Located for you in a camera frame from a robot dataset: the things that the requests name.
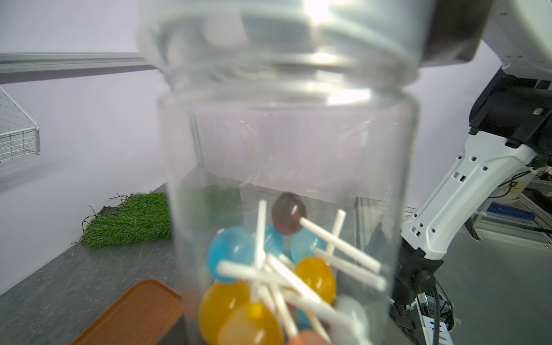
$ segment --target clear plastic jar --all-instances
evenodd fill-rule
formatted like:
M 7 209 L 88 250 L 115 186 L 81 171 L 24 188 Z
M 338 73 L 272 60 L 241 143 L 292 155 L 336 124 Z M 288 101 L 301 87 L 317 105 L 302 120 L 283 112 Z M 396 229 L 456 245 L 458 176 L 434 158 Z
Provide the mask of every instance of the clear plastic jar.
M 416 75 L 433 2 L 377 2 L 375 11 L 370 6 L 376 2 L 326 6 L 327 12 L 309 9 L 315 6 L 309 1 L 178 2 L 143 27 L 156 29 L 141 31 L 142 52 L 150 52 L 146 56 L 164 69 L 172 88 L 159 104 L 191 344 L 233 344 L 218 338 L 224 332 L 205 336 L 202 298 L 211 294 L 215 277 L 228 283 L 217 276 L 211 255 L 233 240 L 214 239 L 245 232 L 251 240 L 235 248 L 250 250 L 261 200 L 267 202 L 267 231 L 274 225 L 276 237 L 283 233 L 283 254 L 295 264 L 314 247 L 326 248 L 298 219 L 282 231 L 279 208 L 290 195 L 304 206 L 302 216 L 327 231 L 338 210 L 345 211 L 339 238 L 381 263 L 385 286 L 379 288 L 330 264 L 337 296 L 361 304 L 367 338 L 381 342 L 417 121 L 417 103 L 402 87 Z M 377 20 L 370 22 L 367 12 Z M 397 34 L 382 15 L 411 31 Z M 335 257 L 358 261 L 341 249 Z M 253 264 L 247 260 L 238 262 Z M 247 329 L 236 332 L 242 336 Z M 350 343 L 343 334 L 332 342 Z

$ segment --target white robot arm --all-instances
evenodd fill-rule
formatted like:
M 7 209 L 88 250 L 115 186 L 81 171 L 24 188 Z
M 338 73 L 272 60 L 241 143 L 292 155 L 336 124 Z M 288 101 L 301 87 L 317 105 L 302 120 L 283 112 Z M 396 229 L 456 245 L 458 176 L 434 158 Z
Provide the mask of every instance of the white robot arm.
M 446 18 L 448 12 L 440 12 L 444 4 L 438 0 L 437 13 Z M 408 304 L 415 291 L 434 286 L 433 272 L 466 220 L 507 177 L 537 154 L 552 151 L 551 15 L 552 3 L 547 0 L 496 0 L 490 7 L 483 38 L 503 66 L 472 109 L 464 151 L 429 198 L 401 225 L 404 240 L 395 301 Z M 472 45 L 463 47 L 463 52 L 471 51 Z M 432 57 L 431 43 L 427 51 Z M 426 65 L 438 60 L 428 59 Z
M 496 187 L 537 153 L 527 145 L 506 146 L 507 139 L 479 131 L 468 136 L 448 175 L 408 220 L 402 238 L 421 248 L 424 258 L 439 260 L 462 224 Z

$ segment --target white lollipop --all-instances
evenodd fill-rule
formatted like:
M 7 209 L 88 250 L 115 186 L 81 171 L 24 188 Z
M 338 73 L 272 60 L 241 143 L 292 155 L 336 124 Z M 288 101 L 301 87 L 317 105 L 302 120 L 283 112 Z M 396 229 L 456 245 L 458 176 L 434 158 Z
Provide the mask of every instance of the white lollipop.
M 349 296 L 340 295 L 337 296 L 333 302 L 333 307 L 336 311 L 341 312 L 353 320 L 359 322 L 364 328 L 364 336 L 368 338 L 370 328 L 368 324 L 368 317 L 364 312 L 364 308 L 360 303 Z M 359 343 L 358 338 L 351 334 L 351 331 L 346 327 L 340 327 L 339 325 L 330 325 L 330 331 L 328 332 L 332 344 L 334 345 L 356 345 Z

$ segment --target blue lollipop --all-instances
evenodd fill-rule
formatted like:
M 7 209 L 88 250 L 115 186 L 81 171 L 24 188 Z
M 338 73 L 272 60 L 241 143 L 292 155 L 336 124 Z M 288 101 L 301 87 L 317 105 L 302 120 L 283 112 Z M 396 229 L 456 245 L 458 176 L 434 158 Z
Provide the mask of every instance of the blue lollipop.
M 264 231 L 264 251 L 278 257 L 284 252 L 284 247 L 284 236 L 274 226 L 267 226 Z
M 221 260 L 228 260 L 244 265 L 253 263 L 255 244 L 251 234 L 244 229 L 234 226 L 223 230 L 215 236 L 207 252 L 207 265 L 216 280 L 223 283 L 233 283 L 237 279 L 221 277 L 216 267 Z
M 307 229 L 301 229 L 291 239 L 291 259 L 295 264 L 308 256 L 314 256 L 315 249 L 326 249 L 326 242 Z
M 310 321 L 309 319 L 307 319 L 305 313 L 299 308 L 297 308 L 297 313 L 299 314 L 299 320 L 301 320 L 301 323 L 308 328 L 312 328 Z

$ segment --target brown lollipop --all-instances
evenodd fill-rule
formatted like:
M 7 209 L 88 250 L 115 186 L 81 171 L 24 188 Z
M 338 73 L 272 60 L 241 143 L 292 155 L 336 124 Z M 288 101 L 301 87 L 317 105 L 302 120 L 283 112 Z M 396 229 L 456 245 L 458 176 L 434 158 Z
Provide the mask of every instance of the brown lollipop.
M 307 208 L 297 194 L 284 192 L 272 205 L 272 223 L 282 235 L 292 235 L 301 230 L 301 217 L 307 217 Z

